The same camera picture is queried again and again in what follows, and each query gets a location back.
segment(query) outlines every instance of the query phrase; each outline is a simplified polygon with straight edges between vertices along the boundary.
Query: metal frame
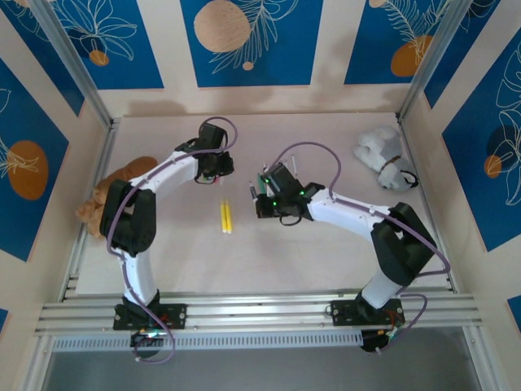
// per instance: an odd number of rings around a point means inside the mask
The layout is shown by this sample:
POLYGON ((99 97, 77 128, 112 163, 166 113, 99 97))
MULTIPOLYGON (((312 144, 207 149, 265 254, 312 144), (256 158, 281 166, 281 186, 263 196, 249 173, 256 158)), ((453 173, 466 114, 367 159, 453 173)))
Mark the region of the metal frame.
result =
POLYGON ((418 67, 418 71, 414 74, 410 88, 407 91, 404 102, 398 112, 399 121, 407 116, 407 113, 413 106, 418 96, 425 90, 427 83, 431 80, 432 73, 441 61, 443 54, 447 50, 449 43, 452 41, 454 34, 462 22, 463 16, 467 13, 473 0, 455 0, 449 6, 445 17, 440 23, 440 27, 436 31, 432 39, 429 50, 423 57, 423 61, 418 67))
MULTIPOLYGON (((107 172, 108 161, 110 159, 110 155, 112 154, 112 149, 114 148, 114 142, 116 140, 117 130, 120 127, 120 119, 114 120, 107 135, 105 136, 105 142, 103 144, 103 149, 99 154, 98 164, 96 166, 96 170, 94 172, 94 176, 90 181, 89 190, 87 190, 85 194, 85 199, 88 199, 92 195, 92 189, 95 184, 98 183, 107 172)), ((87 230, 85 224, 81 224, 78 229, 78 234, 74 245, 72 246, 71 256, 68 260, 67 270, 62 281, 61 288, 58 293, 57 301, 62 301, 65 298, 66 291, 68 289, 69 280, 72 276, 77 275, 80 270, 80 260, 83 256, 83 252, 85 251, 85 240, 87 239, 87 230)))
MULTIPOLYGON (((403 120, 431 78, 471 3, 472 0, 453 2, 440 24, 430 50, 412 80, 408 94, 401 105, 401 110, 397 114, 406 148, 414 165, 416 165, 414 163, 415 158, 407 142, 403 120)), ((46 0, 28 0, 28 4, 67 70, 84 94, 85 99, 91 104, 98 119, 107 127, 106 142, 93 178, 93 183, 96 183, 104 175, 107 168, 119 121, 113 121, 110 118, 94 82, 52 11, 50 4, 46 0)), ((436 230, 428 207, 427 195, 423 189, 420 191, 427 216, 435 230, 436 241, 444 250, 443 241, 436 230)), ((67 349, 69 349, 76 343, 75 341, 79 340, 84 341, 83 344, 79 343, 77 346, 80 351, 94 349, 94 345, 96 349, 107 349, 107 341, 128 340, 128 332, 114 332, 112 330, 113 308, 115 304, 120 303, 120 297, 76 295, 77 273, 84 252, 85 238, 85 228, 82 227, 69 259, 67 274, 60 290, 58 302, 43 306, 33 339, 33 359, 28 365, 27 375, 19 390, 41 388, 50 360, 49 353, 53 349, 65 349, 64 346, 68 346, 67 349)), ((460 285, 454 275, 450 275, 450 283, 454 291, 458 292, 460 285)), ((501 371, 493 361, 493 356, 489 353, 488 338, 483 333, 481 327, 483 323, 472 295, 444 290, 416 291, 426 294, 429 299, 427 311, 420 318, 416 327, 462 327, 483 389, 507 390, 508 387, 501 378, 501 371)), ((164 294, 162 301, 165 303, 182 302, 188 305, 186 313, 187 329, 176 332, 180 340, 196 339, 201 341, 201 338, 210 336, 209 338, 217 338, 217 340, 225 338, 225 341, 228 341, 228 336, 233 333, 234 336, 243 335, 247 336, 246 338, 250 336, 285 336, 289 338, 285 341, 294 342, 295 340, 292 339, 294 336, 302 336, 305 333, 315 343, 322 343, 321 341, 324 341, 321 339, 322 337, 332 336, 335 333, 358 335, 359 331, 356 327, 333 327, 332 318, 326 313, 326 308, 331 301, 350 299, 354 298, 355 295, 356 292, 353 290, 260 295, 164 294)), ((408 297, 402 300, 406 318, 412 319, 421 308, 422 302, 408 297)), ((342 342, 333 338, 331 343, 338 345, 342 342)), ((118 349, 127 349, 128 347, 125 343, 118 345, 116 342, 116 344, 118 349)))
POLYGON ((85 100, 90 103, 99 121, 109 130, 112 124, 110 113, 100 98, 96 85, 77 54, 74 45, 68 38, 62 24, 59 22, 52 6, 47 0, 28 0, 28 4, 43 32, 49 38, 50 44, 62 60, 63 65, 65 65, 81 93, 85 96, 85 100))

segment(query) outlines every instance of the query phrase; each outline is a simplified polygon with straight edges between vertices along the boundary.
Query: brown teddy bear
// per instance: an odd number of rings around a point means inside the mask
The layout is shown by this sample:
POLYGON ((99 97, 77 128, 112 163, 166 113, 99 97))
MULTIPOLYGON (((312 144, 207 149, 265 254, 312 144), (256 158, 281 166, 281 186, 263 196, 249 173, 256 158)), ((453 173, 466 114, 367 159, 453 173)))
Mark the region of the brown teddy bear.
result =
POLYGON ((157 166, 157 160, 153 157, 142 156, 132 160, 122 169, 114 171, 105 179, 99 181, 92 191, 90 199, 85 201, 76 209, 76 217, 87 225, 87 231, 95 238, 101 239, 103 236, 99 231, 99 224, 103 214, 103 208, 107 200, 108 188, 117 179, 129 181, 143 175, 157 166))

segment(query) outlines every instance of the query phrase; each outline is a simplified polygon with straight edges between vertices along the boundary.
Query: stuffed animal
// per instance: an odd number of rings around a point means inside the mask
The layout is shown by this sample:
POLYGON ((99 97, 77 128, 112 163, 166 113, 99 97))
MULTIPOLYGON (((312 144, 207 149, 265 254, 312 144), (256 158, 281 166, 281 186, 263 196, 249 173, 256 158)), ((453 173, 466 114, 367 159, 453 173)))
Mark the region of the stuffed animal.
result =
POLYGON ((122 169, 114 171, 105 179, 99 181, 92 191, 92 196, 76 209, 76 217, 87 225, 87 231, 95 238, 102 238, 99 231, 103 208, 107 201, 108 188, 117 179, 129 181, 143 175, 157 166, 157 160, 153 157, 143 156, 132 160, 122 169))
POLYGON ((412 165, 402 157, 400 135, 391 126, 362 134, 355 156, 379 173, 378 183, 386 188, 404 191, 418 185, 412 165))

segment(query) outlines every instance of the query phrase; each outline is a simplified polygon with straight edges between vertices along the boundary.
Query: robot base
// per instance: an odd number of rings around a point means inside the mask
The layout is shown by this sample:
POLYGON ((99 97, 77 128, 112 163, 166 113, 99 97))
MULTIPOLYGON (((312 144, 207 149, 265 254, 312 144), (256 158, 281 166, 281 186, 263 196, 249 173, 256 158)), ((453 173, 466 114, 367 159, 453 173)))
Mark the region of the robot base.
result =
POLYGON ((400 299, 391 299, 374 311, 370 319, 362 316, 358 300, 335 300, 331 302, 334 326, 399 326, 405 322, 400 299))
MULTIPOLYGON (((171 330, 183 330, 186 322, 185 304, 160 304, 159 291, 147 306, 171 330)), ((161 327, 138 305, 123 297, 123 304, 116 305, 112 328, 117 331, 154 330, 161 327)))

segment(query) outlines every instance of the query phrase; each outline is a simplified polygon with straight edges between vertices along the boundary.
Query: black mounting bracket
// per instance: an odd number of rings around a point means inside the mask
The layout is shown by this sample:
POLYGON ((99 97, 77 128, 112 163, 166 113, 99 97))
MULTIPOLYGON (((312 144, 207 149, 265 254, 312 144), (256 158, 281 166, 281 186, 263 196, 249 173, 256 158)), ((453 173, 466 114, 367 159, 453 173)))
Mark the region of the black mounting bracket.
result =
MULTIPOLYGON (((204 122, 199 128, 199 137, 193 138, 186 143, 181 144, 175 150, 185 153, 203 151, 208 149, 218 149, 225 139, 228 143, 228 134, 219 126, 204 122)), ((199 161, 197 178, 215 178, 217 176, 224 177, 234 172, 234 160, 229 152, 209 152, 203 154, 195 154, 193 156, 199 161)))
POLYGON ((359 300, 335 300, 331 302, 333 326, 400 326, 405 322, 400 299, 391 299, 380 310, 376 310, 370 319, 363 315, 359 300))
MULTIPOLYGON (((184 330, 186 304, 160 304, 158 291, 147 308, 171 330, 184 330)), ((141 331, 159 329, 160 326, 139 305, 123 297, 123 304, 116 305, 112 328, 117 331, 141 331)))
POLYGON ((282 163, 277 163, 260 178, 269 186, 274 196, 258 195, 255 204, 258 218, 293 216, 313 220, 308 204, 315 194, 325 189, 323 185, 311 182, 303 187, 282 163))

